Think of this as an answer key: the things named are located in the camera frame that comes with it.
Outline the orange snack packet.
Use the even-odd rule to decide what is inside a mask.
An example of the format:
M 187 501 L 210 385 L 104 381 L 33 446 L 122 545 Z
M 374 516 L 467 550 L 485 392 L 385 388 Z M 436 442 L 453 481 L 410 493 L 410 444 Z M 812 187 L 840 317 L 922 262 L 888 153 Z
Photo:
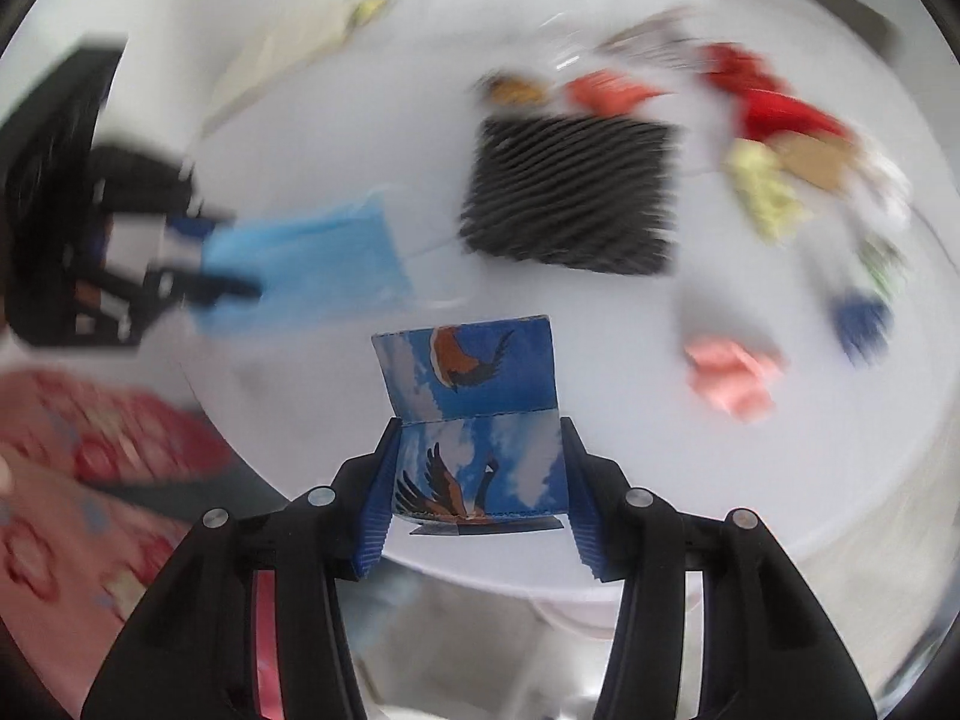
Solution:
M 641 104 L 665 94 L 665 89 L 612 70 L 578 76 L 566 83 L 565 91 L 571 104 L 599 117 L 631 114 Z

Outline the clear plastic bag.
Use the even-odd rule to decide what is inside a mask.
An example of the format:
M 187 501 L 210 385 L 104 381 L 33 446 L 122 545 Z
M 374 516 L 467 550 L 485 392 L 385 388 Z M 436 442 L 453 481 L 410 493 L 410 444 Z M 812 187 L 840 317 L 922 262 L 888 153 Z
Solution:
M 572 32 L 568 45 L 556 55 L 553 68 L 565 71 L 584 65 L 589 57 L 619 57 L 629 64 L 703 70 L 703 41 L 693 29 L 695 16 L 697 10 L 692 5 L 675 5 L 604 36 L 590 31 Z

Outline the red crumpled wrapper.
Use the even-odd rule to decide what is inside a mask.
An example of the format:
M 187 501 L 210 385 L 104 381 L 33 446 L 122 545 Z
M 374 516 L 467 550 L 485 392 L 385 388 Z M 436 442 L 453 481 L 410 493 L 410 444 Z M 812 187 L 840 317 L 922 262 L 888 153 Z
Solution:
M 752 89 L 786 93 L 789 89 L 761 55 L 740 44 L 704 44 L 700 47 L 700 59 L 701 76 L 726 93 L 743 94 Z

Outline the brown patterned snack wrapper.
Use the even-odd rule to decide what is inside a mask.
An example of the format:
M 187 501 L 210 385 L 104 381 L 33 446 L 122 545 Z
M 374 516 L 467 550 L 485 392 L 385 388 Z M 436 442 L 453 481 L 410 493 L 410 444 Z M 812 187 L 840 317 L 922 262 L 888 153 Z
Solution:
M 482 96 L 500 107 L 544 107 L 550 103 L 550 86 L 521 73 L 492 73 L 480 80 Z

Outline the black woven mesh mat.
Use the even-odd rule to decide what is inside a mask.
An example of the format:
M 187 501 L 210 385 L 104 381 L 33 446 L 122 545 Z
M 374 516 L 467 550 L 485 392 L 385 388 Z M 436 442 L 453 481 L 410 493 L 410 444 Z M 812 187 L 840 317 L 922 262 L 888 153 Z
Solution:
M 494 114 L 459 216 L 467 249 L 624 277 L 669 270 L 677 130 L 665 122 Z

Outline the white crumpled tissue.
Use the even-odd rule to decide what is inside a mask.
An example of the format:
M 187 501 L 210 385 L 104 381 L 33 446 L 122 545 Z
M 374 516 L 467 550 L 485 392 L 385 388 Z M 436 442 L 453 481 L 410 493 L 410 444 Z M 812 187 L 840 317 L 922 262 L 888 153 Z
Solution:
M 913 186 L 884 147 L 857 137 L 846 197 L 864 226 L 884 234 L 907 231 L 913 219 Z

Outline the red paper with cardboard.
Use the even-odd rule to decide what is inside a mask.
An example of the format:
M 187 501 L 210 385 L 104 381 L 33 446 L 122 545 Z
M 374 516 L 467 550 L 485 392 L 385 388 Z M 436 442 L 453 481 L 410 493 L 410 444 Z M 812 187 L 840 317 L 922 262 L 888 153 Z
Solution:
M 784 171 L 823 192 L 846 187 L 859 145 L 843 122 L 802 99 L 765 89 L 742 94 L 740 120 L 743 135 L 771 148 Z

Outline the yellow crumpled paper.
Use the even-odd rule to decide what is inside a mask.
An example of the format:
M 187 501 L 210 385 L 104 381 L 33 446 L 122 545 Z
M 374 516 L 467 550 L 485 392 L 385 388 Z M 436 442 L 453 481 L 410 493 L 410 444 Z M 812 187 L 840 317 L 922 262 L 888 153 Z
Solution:
M 726 167 L 743 210 L 764 241 L 787 241 L 811 216 L 784 177 L 779 156 L 765 143 L 736 138 Z

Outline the green white crumpled wrapper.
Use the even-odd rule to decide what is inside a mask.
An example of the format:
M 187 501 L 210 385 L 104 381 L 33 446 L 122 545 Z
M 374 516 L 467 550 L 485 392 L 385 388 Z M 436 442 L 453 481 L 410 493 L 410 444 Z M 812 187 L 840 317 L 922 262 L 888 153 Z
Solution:
M 859 246 L 859 261 L 882 299 L 890 302 L 898 296 L 907 282 L 907 261 L 889 239 L 866 236 Z

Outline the blue face mask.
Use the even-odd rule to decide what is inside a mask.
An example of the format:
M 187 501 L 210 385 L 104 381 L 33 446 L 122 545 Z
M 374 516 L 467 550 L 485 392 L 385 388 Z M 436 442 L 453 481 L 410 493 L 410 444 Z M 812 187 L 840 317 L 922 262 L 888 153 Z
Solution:
M 324 213 L 215 232 L 202 245 L 200 270 L 260 286 L 257 299 L 224 296 L 195 310 L 197 327 L 210 337 L 302 330 L 413 298 L 379 193 Z

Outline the pink paper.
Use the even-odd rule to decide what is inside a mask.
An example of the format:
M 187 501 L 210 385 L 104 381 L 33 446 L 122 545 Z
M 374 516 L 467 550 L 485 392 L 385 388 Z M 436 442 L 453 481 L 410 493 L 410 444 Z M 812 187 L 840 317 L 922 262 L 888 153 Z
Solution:
M 743 422 L 765 419 L 775 402 L 770 387 L 786 371 L 778 353 L 763 353 L 726 337 L 704 337 L 685 346 L 688 383 L 713 410 Z

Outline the blue crumpled wrapper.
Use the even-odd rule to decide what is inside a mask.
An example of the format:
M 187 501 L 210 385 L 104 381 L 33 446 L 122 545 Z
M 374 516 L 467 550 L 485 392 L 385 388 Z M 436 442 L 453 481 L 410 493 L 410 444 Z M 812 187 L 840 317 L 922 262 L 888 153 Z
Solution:
M 875 294 L 846 293 L 832 305 L 839 346 L 853 364 L 872 364 L 889 349 L 892 309 Z

